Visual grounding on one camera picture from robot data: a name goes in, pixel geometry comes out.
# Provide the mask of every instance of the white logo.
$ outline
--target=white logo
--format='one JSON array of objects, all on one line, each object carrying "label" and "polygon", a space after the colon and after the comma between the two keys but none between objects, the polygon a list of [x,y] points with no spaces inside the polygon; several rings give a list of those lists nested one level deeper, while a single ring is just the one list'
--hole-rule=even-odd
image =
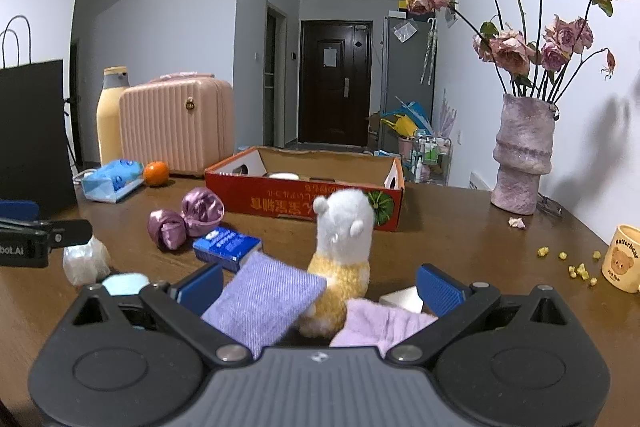
[{"label": "white logo", "polygon": [[318,352],[312,354],[309,358],[311,360],[313,360],[314,362],[322,363],[325,360],[329,359],[329,355],[326,354],[326,353],[323,353],[322,351],[318,351]]},{"label": "white logo", "polygon": [[24,247],[3,247],[0,245],[0,255],[24,255]]}]

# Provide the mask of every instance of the mug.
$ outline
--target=mug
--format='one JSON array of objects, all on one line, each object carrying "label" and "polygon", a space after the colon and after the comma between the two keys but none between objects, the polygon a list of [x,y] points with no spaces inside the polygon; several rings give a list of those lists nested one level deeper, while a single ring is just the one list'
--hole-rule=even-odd
[{"label": "mug", "polygon": [[640,230],[620,225],[602,263],[602,274],[616,288],[637,293],[640,285]]}]

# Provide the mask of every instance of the orange fruit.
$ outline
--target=orange fruit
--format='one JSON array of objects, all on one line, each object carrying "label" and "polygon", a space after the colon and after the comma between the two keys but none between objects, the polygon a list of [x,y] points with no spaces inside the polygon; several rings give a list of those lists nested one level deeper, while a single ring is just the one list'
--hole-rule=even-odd
[{"label": "orange fruit", "polygon": [[165,162],[151,162],[142,172],[145,183],[150,187],[159,187],[169,181],[169,165]]}]

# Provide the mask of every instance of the light blue round object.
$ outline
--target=light blue round object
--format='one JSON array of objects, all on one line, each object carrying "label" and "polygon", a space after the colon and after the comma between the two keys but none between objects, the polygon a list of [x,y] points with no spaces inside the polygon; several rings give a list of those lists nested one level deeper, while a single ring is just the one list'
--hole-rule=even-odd
[{"label": "light blue round object", "polygon": [[138,295],[148,284],[148,277],[142,273],[118,273],[102,281],[110,295]]}]

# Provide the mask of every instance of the pink suitcase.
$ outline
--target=pink suitcase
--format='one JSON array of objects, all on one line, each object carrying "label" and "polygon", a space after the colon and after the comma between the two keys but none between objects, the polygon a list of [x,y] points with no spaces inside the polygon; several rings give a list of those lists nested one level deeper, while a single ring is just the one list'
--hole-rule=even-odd
[{"label": "pink suitcase", "polygon": [[172,174],[204,176],[234,153],[231,85],[212,74],[166,74],[120,97],[120,138],[128,160],[164,161]]}]

